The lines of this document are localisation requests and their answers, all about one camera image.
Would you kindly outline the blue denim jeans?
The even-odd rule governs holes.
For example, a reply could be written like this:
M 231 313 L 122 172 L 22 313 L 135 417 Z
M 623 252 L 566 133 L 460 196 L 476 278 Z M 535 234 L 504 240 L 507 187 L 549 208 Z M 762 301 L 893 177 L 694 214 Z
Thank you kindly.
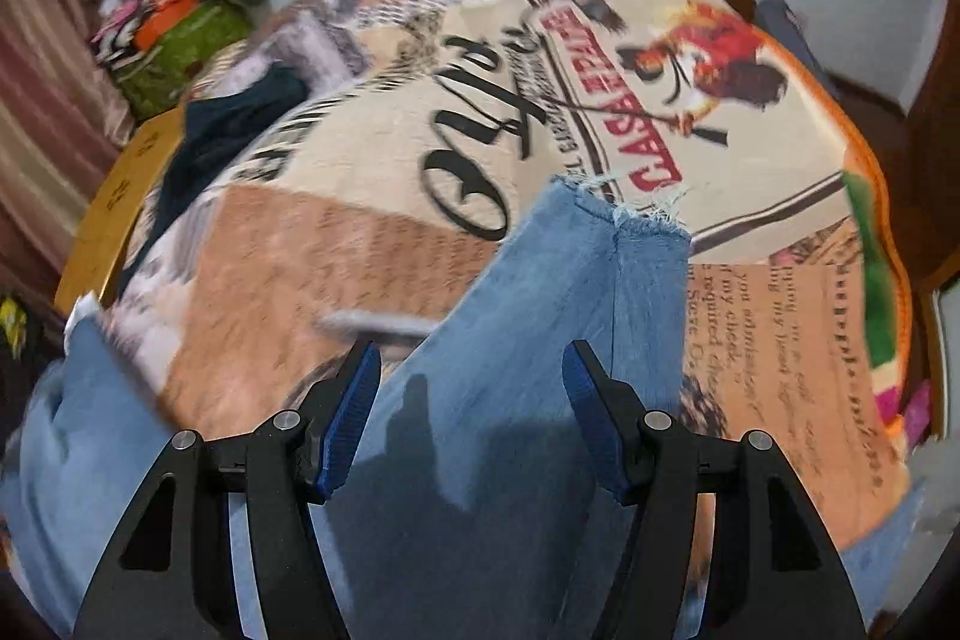
M 788 458 L 768 429 L 731 434 L 685 408 L 690 248 L 688 230 L 667 214 L 555 179 L 446 317 L 374 315 L 348 331 L 342 356 L 309 370 L 236 434 L 208 435 L 174 416 L 114 335 L 112 305 L 88 302 L 3 452 L 14 583 L 55 635 L 78 638 L 101 555 L 166 443 L 185 429 L 203 440 L 251 434 L 298 408 L 369 339 L 381 354 L 370 417 L 347 481 L 309 510 L 343 638 L 599 638 L 635 512 L 597 482 L 563 385 L 570 342 L 589 342 L 610 377 L 688 431 L 726 440 L 763 431 Z M 669 638 L 700 628 L 715 510 L 715 498 L 700 495 Z M 817 509 L 864 627 L 914 510 L 908 489 L 874 531 L 839 544 Z M 239 638 L 270 638 L 239 494 L 229 499 L 229 534 Z

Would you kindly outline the bamboo lap desk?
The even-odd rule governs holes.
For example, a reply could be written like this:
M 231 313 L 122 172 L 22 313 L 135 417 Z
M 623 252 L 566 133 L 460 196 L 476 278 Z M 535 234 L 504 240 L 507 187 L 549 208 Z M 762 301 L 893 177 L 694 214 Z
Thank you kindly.
M 121 152 L 78 227 L 53 299 L 60 315 L 70 314 L 76 299 L 88 292 L 101 304 L 116 299 L 133 227 L 182 133 L 184 111 L 176 107 L 146 120 Z

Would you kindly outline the black folded garment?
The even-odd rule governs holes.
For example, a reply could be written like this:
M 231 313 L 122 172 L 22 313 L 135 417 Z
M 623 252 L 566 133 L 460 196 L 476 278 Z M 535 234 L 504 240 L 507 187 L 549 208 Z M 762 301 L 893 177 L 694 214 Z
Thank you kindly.
M 122 271 L 122 296 L 149 249 L 184 214 L 203 190 L 247 146 L 309 96 L 291 68 L 273 64 L 259 81 L 233 96 L 212 97 L 185 109 L 184 138 L 167 166 L 156 198 L 153 226 L 132 265 Z

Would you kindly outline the striped red beige curtain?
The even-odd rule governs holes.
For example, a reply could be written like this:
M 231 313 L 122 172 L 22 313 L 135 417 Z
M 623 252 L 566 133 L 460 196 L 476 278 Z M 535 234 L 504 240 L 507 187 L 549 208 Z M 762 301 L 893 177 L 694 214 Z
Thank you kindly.
M 76 229 L 132 131 L 94 62 L 101 0 L 2 0 L 2 284 L 52 301 Z

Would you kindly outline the green fabric storage bag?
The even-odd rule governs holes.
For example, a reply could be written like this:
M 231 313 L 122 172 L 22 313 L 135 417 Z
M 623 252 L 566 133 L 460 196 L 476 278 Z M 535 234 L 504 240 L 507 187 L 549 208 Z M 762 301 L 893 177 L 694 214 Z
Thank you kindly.
M 249 14 L 224 0 L 203 0 L 146 52 L 110 69 L 139 124 L 172 109 L 205 65 L 252 32 Z

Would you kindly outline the orange red box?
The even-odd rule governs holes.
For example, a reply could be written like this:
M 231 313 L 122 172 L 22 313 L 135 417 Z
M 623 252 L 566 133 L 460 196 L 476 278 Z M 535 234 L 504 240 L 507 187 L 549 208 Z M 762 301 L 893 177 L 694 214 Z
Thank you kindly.
M 135 46 L 146 52 L 151 49 L 161 35 L 178 25 L 183 19 L 187 18 L 192 11 L 200 5 L 202 0 L 174 0 L 167 3 L 166 7 L 160 8 L 155 13 L 151 13 L 139 27 L 137 34 L 133 37 Z

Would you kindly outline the dark blue cloth at bedside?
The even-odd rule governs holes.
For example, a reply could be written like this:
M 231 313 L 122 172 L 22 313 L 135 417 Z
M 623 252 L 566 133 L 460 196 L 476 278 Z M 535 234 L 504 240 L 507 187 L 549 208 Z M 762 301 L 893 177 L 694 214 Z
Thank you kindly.
M 748 23 L 770 34 L 789 50 L 833 99 L 841 97 L 835 83 L 830 80 L 830 76 L 805 41 L 799 18 L 789 8 L 788 3 L 784 0 L 726 0 L 726 3 L 743 19 L 747 19 Z

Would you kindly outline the printed patchwork bed blanket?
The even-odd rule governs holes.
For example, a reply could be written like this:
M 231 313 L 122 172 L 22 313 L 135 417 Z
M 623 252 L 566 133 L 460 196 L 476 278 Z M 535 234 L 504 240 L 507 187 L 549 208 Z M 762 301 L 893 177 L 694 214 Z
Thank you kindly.
M 777 35 L 724 0 L 298 0 L 189 106 L 275 67 L 308 99 L 145 211 L 109 312 L 179 420 L 236 434 L 374 315 L 446 317 L 565 175 L 690 232 L 693 419 L 768 429 L 839 544 L 908 494 L 884 175 Z

